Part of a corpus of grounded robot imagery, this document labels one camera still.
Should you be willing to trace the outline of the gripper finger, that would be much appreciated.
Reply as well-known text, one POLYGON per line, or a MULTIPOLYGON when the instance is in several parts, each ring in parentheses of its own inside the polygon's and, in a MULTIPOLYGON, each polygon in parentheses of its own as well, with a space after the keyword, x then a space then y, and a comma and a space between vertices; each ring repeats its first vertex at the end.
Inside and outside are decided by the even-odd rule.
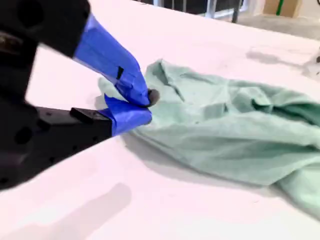
POLYGON ((110 110, 38 107, 37 169, 46 170, 112 137, 116 121, 110 110))
POLYGON ((138 61, 95 18, 87 0, 18 0, 16 14, 27 36, 108 78, 128 102, 150 107, 138 61))

